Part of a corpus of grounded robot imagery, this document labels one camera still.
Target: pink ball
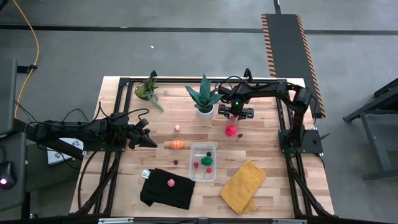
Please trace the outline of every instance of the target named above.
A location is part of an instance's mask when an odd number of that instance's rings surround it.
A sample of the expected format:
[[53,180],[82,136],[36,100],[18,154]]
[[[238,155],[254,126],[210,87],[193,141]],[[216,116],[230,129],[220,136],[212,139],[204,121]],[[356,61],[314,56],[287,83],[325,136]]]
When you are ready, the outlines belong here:
[[227,136],[234,136],[236,134],[236,127],[233,125],[228,125],[225,127],[225,134]]
[[173,186],[175,185],[174,180],[173,180],[173,179],[170,179],[169,181],[167,181],[167,185],[168,185],[169,187],[173,187]]

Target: orange and black striped edge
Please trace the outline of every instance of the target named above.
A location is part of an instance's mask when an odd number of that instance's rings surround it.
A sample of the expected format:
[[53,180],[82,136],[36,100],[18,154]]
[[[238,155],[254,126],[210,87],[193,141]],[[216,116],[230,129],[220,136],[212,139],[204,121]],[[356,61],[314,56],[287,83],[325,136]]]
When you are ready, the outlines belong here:
[[261,23],[262,23],[262,31],[264,33],[264,40],[266,41],[269,74],[272,77],[276,77],[274,56],[272,55],[272,48],[271,48],[271,38],[269,38],[267,16],[265,14],[261,14]]
[[307,60],[308,60],[308,65],[310,66],[313,84],[315,85],[315,91],[317,93],[317,98],[318,98],[318,104],[319,104],[319,108],[321,109],[321,117],[325,118],[326,114],[325,114],[325,109],[323,108],[323,102],[321,99],[321,93],[319,90],[317,75],[315,74],[315,70],[313,69],[311,55],[310,55],[310,49],[308,48],[307,38],[305,37],[303,24],[301,23],[301,17],[299,15],[297,15],[297,22],[298,22],[298,26],[300,27],[301,37],[303,38],[304,49],[305,49],[305,53],[307,54]]

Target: orange toy fruit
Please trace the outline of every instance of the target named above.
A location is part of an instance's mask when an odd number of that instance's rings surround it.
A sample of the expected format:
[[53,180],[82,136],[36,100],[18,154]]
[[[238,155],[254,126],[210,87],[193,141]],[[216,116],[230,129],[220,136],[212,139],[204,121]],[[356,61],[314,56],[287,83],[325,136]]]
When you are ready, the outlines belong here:
[[179,140],[170,142],[170,147],[172,149],[182,149],[182,147],[184,147],[184,145],[185,145],[184,142],[179,141]]

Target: small pink ball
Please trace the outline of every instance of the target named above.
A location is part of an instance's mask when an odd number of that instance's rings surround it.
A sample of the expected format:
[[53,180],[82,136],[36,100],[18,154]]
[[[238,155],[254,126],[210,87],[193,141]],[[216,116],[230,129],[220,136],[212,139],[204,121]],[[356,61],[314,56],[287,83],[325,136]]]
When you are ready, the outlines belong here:
[[228,125],[225,127],[225,134],[227,136],[234,136],[236,134],[236,127],[233,125]]
[[170,179],[169,181],[167,181],[167,185],[168,185],[169,187],[173,187],[173,186],[175,185],[174,180],[173,180],[173,179]]
[[180,130],[181,130],[181,126],[176,125],[176,126],[174,127],[174,130],[175,130],[175,131],[180,131]]

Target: potted plant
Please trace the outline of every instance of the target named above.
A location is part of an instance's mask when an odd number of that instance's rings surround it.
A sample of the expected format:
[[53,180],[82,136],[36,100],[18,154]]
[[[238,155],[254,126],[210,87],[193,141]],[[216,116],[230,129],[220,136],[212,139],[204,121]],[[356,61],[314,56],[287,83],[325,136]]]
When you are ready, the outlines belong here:
[[189,95],[194,100],[195,107],[197,108],[197,116],[200,119],[211,119],[214,112],[214,104],[220,99],[220,94],[216,94],[216,90],[210,91],[210,81],[207,80],[206,75],[203,74],[203,78],[200,83],[200,91],[193,90],[190,86],[185,86]]
[[152,75],[153,73],[154,72],[151,73],[148,79],[144,80],[142,83],[136,86],[134,93],[136,94],[136,96],[138,96],[138,98],[150,101],[150,103],[152,103],[154,107],[163,112],[163,107],[157,103],[159,99],[154,91],[157,87],[155,86],[156,80]]

